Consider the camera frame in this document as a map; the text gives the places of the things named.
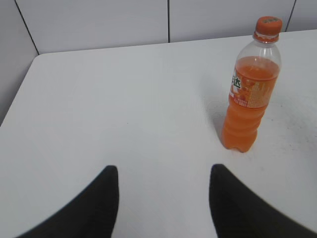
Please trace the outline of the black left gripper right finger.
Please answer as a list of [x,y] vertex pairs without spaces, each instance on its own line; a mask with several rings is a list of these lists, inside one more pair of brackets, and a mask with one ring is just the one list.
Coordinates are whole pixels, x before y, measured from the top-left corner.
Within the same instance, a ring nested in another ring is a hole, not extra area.
[[266,203],[223,164],[215,164],[211,168],[209,204],[219,238],[317,236]]

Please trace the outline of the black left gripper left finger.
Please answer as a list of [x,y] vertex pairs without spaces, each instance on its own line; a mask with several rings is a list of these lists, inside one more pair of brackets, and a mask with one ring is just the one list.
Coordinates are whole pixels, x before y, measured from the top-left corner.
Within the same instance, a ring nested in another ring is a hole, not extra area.
[[72,201],[20,237],[110,238],[118,207],[118,170],[106,166]]

